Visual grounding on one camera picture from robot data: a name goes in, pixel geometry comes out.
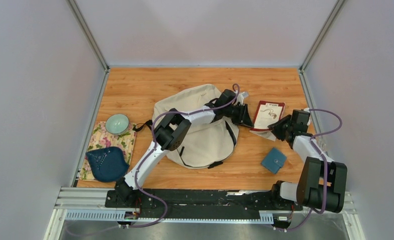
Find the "beige canvas backpack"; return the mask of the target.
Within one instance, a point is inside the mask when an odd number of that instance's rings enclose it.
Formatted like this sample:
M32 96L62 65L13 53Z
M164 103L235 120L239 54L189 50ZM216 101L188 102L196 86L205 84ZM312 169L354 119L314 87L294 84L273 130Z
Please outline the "beige canvas backpack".
M181 112L193 111L221 95L213 84L185 89L155 103L153 120L172 108ZM213 168L233 154L239 135L238 125L224 118L212 124L190 128L182 144L165 157L188 169Z

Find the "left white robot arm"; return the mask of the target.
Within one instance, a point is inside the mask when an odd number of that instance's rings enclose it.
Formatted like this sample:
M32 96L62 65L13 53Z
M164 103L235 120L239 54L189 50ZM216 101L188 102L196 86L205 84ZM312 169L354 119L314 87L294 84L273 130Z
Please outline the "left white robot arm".
M151 128L152 142L132 170L116 182L115 192L118 201L127 208L137 202L137 193L142 192L142 185L149 173L168 153L175 151L186 138L191 127L209 125L224 118L236 126L252 128L254 126L244 99L246 92L240 93L239 85L224 90L221 95L193 111L179 111L175 108L161 113L153 120Z

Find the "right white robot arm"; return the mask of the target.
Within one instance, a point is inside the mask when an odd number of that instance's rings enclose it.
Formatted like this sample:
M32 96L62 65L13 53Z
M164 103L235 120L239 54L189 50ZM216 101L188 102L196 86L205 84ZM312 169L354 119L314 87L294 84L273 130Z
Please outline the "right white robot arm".
M304 163L298 183L277 181L272 186L271 205L278 210L290 201L318 214L340 213L344 207L347 166L334 161L317 144L318 134L308 133L312 108L293 110L268 129L280 141L287 142Z

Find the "red white cover book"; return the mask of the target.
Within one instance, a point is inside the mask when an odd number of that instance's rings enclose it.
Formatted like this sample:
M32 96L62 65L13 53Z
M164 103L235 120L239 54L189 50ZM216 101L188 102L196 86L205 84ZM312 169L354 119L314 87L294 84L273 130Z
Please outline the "red white cover book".
M254 127L250 132L270 141L276 141L276 137L268 127L281 119L284 110L284 102L259 101L253 118Z

